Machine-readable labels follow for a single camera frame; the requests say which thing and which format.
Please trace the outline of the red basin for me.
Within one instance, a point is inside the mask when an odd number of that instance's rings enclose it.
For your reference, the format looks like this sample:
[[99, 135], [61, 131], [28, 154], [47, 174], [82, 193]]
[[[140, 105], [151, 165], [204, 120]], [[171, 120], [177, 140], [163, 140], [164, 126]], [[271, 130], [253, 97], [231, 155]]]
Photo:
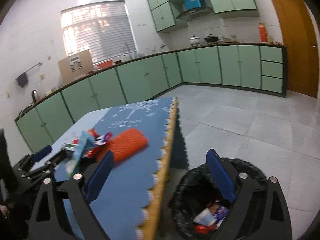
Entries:
[[113, 66], [113, 60], [107, 60], [107, 61], [104, 61], [104, 62], [97, 64], [97, 67], [99, 69], [110, 68], [112, 66]]

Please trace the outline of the light blue plastic wrapper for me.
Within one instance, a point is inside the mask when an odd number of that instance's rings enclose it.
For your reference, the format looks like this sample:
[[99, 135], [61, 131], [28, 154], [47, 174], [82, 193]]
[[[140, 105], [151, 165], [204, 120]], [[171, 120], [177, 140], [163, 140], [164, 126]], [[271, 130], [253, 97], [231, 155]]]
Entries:
[[79, 163], [84, 154], [95, 146], [95, 137], [86, 131], [82, 131], [79, 141], [74, 147], [73, 153], [65, 164], [68, 178], [71, 178], [79, 169]]

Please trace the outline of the green kitchen cabinets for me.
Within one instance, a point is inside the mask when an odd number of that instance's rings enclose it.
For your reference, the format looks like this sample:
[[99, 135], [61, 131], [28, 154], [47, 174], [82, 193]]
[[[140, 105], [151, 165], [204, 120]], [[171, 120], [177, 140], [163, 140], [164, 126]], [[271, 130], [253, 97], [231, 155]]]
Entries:
[[204, 15], [220, 18], [258, 17], [255, 0], [147, 0], [155, 29], [169, 33]]
[[134, 59], [63, 86], [15, 122], [32, 152], [57, 141], [85, 114], [153, 99], [180, 85], [287, 93], [287, 49], [267, 44], [189, 48]]

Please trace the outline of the blue tablecloth with tree print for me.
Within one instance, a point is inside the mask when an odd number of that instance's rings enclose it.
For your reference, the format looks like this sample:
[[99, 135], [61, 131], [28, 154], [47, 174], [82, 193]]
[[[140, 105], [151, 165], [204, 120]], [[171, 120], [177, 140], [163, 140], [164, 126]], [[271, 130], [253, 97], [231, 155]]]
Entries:
[[177, 113], [175, 97], [111, 107], [93, 127], [113, 136], [135, 128], [146, 148], [112, 169], [91, 208], [110, 239], [154, 239], [170, 164]]

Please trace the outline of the light blue table mat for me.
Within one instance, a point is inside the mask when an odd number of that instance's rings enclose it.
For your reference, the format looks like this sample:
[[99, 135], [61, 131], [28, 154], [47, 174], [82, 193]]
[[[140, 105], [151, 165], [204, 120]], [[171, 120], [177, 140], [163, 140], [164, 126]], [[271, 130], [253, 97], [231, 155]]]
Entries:
[[61, 137], [52, 144], [52, 152], [35, 164], [33, 170], [45, 164], [50, 158], [55, 156], [62, 148], [63, 144], [72, 142], [77, 138], [82, 131], [93, 128], [96, 123], [110, 110], [110, 108], [92, 111], [81, 117], [75, 124], [73, 124]]

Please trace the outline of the orange thermos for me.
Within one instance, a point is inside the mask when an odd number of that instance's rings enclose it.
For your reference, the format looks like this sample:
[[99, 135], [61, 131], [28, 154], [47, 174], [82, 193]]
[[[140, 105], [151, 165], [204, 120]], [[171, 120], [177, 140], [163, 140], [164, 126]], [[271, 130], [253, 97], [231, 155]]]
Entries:
[[266, 25], [263, 22], [259, 23], [259, 34], [260, 34], [261, 42], [267, 43], [268, 42], [268, 39], [267, 39], [268, 33], [267, 33]]

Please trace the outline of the green white milk carton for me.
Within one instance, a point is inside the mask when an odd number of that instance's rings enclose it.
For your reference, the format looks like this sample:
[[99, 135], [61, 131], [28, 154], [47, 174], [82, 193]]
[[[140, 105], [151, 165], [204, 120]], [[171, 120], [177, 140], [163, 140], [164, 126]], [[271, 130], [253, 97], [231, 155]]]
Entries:
[[61, 146], [61, 150], [65, 150], [66, 152], [75, 152], [76, 147], [77, 147], [77, 144], [63, 143], [63, 145]]

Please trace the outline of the brown wooden door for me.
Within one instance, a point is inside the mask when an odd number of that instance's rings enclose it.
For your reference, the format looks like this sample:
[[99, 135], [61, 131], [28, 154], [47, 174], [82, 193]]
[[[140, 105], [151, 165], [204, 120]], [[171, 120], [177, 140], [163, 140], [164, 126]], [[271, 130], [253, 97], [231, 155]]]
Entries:
[[271, 0], [287, 47], [287, 88], [317, 97], [319, 58], [313, 23], [303, 0]]

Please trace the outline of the white cooking pot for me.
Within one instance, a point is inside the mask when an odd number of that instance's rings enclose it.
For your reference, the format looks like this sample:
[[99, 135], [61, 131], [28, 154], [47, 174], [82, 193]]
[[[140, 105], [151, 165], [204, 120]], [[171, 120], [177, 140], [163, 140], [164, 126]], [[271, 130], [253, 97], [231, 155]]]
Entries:
[[193, 35], [191, 38], [189, 38], [189, 43], [191, 47], [196, 47], [201, 45], [201, 40], [199, 37]]

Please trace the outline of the window with white blinds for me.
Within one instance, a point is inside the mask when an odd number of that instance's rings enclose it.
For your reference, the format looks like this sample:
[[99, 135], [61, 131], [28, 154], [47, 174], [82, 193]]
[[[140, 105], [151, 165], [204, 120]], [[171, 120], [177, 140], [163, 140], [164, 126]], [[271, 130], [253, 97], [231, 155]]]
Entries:
[[65, 9], [61, 11], [61, 29], [68, 56], [89, 50], [92, 61], [98, 63], [123, 55], [124, 43], [131, 56], [138, 51], [125, 1]]

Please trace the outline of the blue box above hood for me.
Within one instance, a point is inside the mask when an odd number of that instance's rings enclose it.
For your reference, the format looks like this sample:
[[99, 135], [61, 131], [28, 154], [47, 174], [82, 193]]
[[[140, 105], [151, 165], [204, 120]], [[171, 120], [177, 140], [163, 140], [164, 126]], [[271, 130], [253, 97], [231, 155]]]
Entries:
[[184, 6], [187, 10], [202, 7], [202, 0], [183, 0]]

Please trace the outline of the metal towel rail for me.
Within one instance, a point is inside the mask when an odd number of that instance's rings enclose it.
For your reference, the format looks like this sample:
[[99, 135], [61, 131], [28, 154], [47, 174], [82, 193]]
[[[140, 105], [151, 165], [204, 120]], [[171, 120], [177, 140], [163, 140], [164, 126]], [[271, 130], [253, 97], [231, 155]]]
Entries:
[[33, 68], [35, 68], [35, 67], [37, 67], [37, 66], [42, 66], [42, 64], [43, 64], [43, 62], [40, 61], [40, 62], [38, 62], [37, 64], [33, 65], [32, 67], [28, 68], [26, 71], [24, 71], [22, 74], [20, 74], [20, 75], [16, 78], [16, 81], [18, 81], [18, 79], [20, 79], [21, 77], [24, 77], [25, 74], [26, 74], [28, 71], [32, 70]]

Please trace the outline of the green upper kitchen cabinets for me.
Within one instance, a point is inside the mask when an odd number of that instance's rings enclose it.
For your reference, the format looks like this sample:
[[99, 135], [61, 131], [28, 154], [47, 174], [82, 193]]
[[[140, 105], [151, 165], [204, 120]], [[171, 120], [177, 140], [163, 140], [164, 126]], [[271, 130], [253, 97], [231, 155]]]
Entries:
[[258, 17], [255, 0], [147, 0], [155, 29], [169, 33], [204, 15], [220, 18]]

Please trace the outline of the black wok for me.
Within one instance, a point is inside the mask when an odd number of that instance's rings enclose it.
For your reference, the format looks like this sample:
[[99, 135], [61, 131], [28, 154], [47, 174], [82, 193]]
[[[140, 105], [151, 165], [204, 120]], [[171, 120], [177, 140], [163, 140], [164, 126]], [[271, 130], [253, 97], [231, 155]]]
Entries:
[[219, 38], [217, 36], [213, 35], [207, 35], [204, 40], [207, 42], [207, 44], [216, 44], [219, 42]]

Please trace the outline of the green lower kitchen cabinets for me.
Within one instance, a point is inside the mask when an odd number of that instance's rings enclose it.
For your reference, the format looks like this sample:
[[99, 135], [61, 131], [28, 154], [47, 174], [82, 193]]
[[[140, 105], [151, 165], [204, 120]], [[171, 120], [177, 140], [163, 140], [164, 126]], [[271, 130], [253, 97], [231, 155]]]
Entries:
[[57, 141], [85, 114], [153, 99], [180, 85], [287, 93], [287, 49], [267, 44], [189, 48], [134, 59], [63, 86], [15, 122], [32, 152]]

